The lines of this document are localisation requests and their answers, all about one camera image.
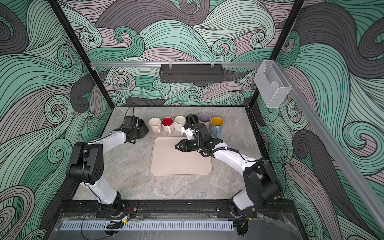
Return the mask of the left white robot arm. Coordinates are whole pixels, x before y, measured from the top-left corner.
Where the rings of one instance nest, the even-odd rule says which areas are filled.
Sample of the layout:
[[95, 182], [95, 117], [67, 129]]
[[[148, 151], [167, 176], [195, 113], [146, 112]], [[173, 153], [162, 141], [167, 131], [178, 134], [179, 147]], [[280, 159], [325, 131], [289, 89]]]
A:
[[119, 216], [124, 204], [121, 195], [114, 190], [104, 177], [104, 154], [124, 143], [135, 144], [144, 138], [149, 129], [115, 129], [109, 135], [88, 143], [74, 145], [67, 168], [67, 177], [83, 184], [93, 193], [103, 208], [112, 211], [111, 216]]

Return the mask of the blue butterfly mug yellow inside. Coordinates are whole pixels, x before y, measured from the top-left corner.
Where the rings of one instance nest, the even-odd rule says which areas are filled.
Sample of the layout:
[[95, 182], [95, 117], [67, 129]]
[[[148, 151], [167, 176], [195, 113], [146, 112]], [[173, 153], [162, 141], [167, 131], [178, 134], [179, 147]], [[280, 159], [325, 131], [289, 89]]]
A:
[[211, 120], [210, 133], [213, 138], [219, 138], [222, 132], [224, 120], [220, 117], [214, 117]]

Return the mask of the beige pink ribbed mug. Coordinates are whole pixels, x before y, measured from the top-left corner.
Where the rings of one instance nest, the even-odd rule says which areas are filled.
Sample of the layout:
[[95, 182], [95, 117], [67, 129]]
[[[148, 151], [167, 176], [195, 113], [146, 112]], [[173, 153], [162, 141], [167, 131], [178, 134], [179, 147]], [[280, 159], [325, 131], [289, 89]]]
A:
[[198, 118], [199, 118], [199, 124], [205, 124], [205, 126], [209, 130], [211, 126], [211, 116], [209, 114], [202, 113], [199, 115]]

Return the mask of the cream white mug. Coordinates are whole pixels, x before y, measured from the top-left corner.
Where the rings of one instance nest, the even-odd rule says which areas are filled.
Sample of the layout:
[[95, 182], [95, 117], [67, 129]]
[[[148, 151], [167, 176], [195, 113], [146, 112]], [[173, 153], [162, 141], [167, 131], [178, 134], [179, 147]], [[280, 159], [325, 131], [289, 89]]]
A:
[[165, 133], [171, 134], [174, 128], [174, 120], [171, 117], [166, 117], [162, 120], [162, 127]]

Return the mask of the white ribbed mug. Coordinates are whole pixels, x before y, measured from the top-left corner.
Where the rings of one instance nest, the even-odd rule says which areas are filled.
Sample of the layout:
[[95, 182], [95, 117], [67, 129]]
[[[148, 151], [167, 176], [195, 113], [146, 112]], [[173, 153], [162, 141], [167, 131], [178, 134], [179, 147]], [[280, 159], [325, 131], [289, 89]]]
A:
[[183, 135], [182, 127], [186, 124], [186, 118], [184, 116], [177, 116], [174, 119], [175, 130]]

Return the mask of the black mug white base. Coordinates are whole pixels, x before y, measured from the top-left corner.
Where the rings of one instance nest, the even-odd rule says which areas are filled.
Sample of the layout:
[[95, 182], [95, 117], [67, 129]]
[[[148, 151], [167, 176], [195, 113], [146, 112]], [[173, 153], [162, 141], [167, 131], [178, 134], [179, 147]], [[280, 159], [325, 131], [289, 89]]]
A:
[[187, 124], [193, 124], [194, 122], [198, 123], [199, 118], [196, 115], [187, 115], [186, 122]]

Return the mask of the light pink mug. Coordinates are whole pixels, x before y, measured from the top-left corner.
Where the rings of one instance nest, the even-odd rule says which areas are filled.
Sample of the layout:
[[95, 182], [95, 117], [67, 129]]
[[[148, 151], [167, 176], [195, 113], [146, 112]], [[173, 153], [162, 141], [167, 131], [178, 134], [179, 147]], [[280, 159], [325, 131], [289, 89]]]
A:
[[160, 134], [162, 131], [162, 121], [159, 118], [151, 118], [149, 120], [149, 126], [155, 134]]

